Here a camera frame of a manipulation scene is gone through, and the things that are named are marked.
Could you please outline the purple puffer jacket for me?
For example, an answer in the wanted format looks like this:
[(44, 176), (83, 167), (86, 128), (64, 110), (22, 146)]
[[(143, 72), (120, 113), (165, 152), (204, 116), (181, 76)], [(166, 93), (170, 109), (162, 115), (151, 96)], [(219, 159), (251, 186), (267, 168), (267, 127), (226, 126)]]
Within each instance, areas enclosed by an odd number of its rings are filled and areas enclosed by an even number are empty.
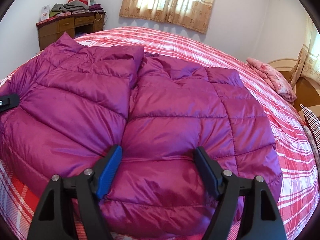
[(1, 114), (1, 159), (36, 195), (52, 175), (77, 175), (122, 147), (100, 204), (116, 233), (204, 233), (216, 202), (193, 161), (199, 146), (237, 176), (263, 176), (279, 199), (283, 176), (270, 122), (236, 70), (143, 46), (87, 47), (63, 35), (18, 68), (1, 87), (8, 94), (20, 103)]

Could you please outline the grey clothes pile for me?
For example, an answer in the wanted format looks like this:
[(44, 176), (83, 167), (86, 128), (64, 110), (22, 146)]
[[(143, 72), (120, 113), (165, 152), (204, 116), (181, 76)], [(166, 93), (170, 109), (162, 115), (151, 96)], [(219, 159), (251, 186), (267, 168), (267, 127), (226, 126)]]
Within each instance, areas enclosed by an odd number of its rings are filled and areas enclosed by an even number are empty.
[(79, 0), (74, 0), (66, 4), (55, 3), (49, 15), (50, 17), (53, 17), (60, 13), (74, 12), (78, 10), (88, 11), (88, 9), (89, 9), (89, 6), (87, 6), (85, 3)]

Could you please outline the purple folded clothes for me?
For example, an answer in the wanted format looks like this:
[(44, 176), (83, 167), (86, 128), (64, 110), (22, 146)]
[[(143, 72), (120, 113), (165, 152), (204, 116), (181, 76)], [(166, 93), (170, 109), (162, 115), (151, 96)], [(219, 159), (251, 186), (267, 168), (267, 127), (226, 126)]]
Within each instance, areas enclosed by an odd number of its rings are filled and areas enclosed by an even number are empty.
[(103, 7), (100, 4), (95, 3), (93, 5), (90, 5), (88, 10), (89, 11), (103, 11)]

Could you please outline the red plaid bed sheet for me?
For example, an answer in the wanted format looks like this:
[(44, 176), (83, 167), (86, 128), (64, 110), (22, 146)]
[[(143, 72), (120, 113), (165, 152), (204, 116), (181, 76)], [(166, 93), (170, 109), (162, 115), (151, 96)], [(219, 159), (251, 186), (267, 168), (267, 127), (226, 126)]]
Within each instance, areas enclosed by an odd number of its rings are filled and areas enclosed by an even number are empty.
[[(298, 239), (315, 219), (319, 204), (318, 171), (298, 112), (243, 62), (218, 49), (180, 35), (143, 27), (119, 27), (76, 38), (85, 46), (142, 45), (147, 52), (173, 56), (205, 67), (232, 68), (263, 106), (276, 140), (283, 184), (278, 203), (287, 239)], [(26, 239), (39, 199), (1, 160), (1, 226), (13, 238)]]

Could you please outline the wooden desk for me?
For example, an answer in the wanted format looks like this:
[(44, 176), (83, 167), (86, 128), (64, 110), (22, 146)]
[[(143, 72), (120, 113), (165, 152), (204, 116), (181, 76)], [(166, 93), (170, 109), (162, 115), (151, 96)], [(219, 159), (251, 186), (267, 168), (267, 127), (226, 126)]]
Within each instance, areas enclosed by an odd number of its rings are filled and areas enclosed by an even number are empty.
[(44, 50), (56, 42), (64, 33), (71, 38), (96, 33), (104, 29), (106, 12), (86, 12), (52, 17), (36, 24), (39, 49)]

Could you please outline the white card on desk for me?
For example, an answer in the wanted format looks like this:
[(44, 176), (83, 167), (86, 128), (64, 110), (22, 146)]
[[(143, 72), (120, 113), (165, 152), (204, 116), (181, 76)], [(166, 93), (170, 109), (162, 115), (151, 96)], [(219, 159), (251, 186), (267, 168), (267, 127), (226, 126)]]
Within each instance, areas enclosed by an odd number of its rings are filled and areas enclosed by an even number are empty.
[(45, 21), (50, 15), (50, 5), (45, 5), (41, 8), (41, 21)]

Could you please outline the striped black white cloth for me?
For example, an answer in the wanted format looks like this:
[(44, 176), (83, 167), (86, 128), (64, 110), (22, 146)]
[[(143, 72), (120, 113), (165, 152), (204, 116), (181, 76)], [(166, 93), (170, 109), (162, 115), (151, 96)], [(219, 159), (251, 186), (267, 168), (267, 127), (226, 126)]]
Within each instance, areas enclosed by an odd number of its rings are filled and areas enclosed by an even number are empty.
[(305, 107), (303, 104), (300, 104), (300, 107), (303, 111), (305, 121), (310, 128), (313, 139), (316, 143), (317, 150), (320, 151), (320, 122), (319, 118), (310, 110), (308, 107)]

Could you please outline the pink floral pillow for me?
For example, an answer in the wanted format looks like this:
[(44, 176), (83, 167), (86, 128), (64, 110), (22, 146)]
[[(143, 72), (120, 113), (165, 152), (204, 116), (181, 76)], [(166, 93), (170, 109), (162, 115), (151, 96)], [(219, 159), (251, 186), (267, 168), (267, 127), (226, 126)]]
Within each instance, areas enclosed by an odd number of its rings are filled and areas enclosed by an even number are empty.
[(297, 96), (285, 77), (269, 64), (254, 58), (247, 58), (247, 65), (258, 74), (279, 96), (289, 103), (294, 103)]

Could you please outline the wooden headboard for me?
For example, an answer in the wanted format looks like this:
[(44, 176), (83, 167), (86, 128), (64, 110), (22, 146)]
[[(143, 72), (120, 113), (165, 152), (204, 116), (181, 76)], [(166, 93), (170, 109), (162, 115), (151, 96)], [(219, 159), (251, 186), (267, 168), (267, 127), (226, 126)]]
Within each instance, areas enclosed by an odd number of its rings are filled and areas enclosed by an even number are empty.
[[(294, 59), (278, 59), (268, 63), (277, 71), (279, 71), (287, 81), (290, 78), (290, 72), (296, 65)], [(304, 119), (303, 111), (300, 107), (303, 104), (308, 107), (319, 118), (319, 85), (315, 81), (307, 77), (300, 77), (293, 89), (297, 99), (293, 103), (293, 107)]]

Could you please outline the beige side curtain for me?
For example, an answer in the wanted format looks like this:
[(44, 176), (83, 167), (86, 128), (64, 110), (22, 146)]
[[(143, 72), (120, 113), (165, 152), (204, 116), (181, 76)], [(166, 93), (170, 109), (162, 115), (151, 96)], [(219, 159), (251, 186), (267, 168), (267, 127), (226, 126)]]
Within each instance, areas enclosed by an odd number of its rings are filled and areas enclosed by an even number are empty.
[(306, 77), (319, 85), (319, 32), (311, 17), (306, 15), (305, 41), (296, 65), (291, 70), (290, 85), (294, 87), (300, 77)]

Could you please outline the beige window curtain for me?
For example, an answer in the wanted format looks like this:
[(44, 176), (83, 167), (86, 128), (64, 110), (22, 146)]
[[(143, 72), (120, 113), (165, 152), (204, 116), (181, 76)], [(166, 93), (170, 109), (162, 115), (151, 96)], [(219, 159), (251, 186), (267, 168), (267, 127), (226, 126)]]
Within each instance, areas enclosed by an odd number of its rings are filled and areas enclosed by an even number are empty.
[(119, 16), (171, 23), (206, 34), (213, 4), (214, 0), (123, 0)]

